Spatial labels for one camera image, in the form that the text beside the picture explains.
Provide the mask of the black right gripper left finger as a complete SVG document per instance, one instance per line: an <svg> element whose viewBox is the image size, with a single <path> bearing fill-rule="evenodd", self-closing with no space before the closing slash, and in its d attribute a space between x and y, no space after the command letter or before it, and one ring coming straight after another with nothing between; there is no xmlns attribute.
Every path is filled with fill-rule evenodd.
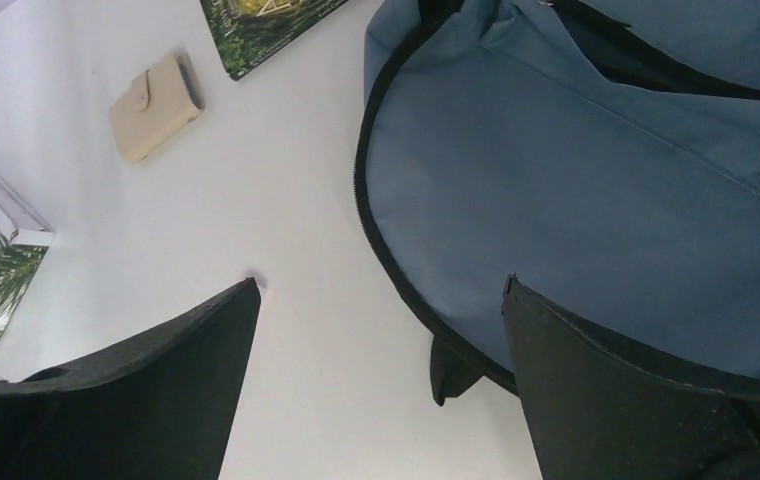
<svg viewBox="0 0 760 480"><path fill-rule="evenodd" d="M0 381L0 479L215 479L261 306L248 278L178 317Z"/></svg>

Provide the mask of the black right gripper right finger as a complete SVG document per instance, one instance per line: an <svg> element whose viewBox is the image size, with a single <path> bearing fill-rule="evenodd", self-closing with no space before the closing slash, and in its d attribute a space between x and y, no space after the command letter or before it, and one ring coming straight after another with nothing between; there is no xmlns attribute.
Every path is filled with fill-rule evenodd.
<svg viewBox="0 0 760 480"><path fill-rule="evenodd" d="M760 479L760 379L652 348L510 276L502 314L546 479Z"/></svg>

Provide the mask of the blue student backpack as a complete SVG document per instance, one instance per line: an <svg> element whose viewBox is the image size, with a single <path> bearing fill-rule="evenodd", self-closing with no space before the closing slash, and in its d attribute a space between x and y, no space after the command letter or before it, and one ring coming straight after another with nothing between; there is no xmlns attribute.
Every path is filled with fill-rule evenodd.
<svg viewBox="0 0 760 480"><path fill-rule="evenodd" d="M499 287L760 379L760 1L386 1L365 34L364 234L505 388Z"/></svg>

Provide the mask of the beige snap wallet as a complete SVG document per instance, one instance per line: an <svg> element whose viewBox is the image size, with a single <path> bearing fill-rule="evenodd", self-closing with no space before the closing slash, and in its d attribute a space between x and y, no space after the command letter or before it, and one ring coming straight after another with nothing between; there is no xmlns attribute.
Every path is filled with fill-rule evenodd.
<svg viewBox="0 0 760 480"><path fill-rule="evenodd" d="M109 108L118 153L131 164L143 161L204 109L188 55L166 54L135 77Z"/></svg>

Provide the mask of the dark green book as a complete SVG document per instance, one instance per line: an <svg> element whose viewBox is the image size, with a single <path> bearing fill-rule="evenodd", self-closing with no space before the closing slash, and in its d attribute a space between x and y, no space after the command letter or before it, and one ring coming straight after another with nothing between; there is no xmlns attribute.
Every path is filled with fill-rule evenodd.
<svg viewBox="0 0 760 480"><path fill-rule="evenodd" d="M202 0L227 75L238 81L346 0Z"/></svg>

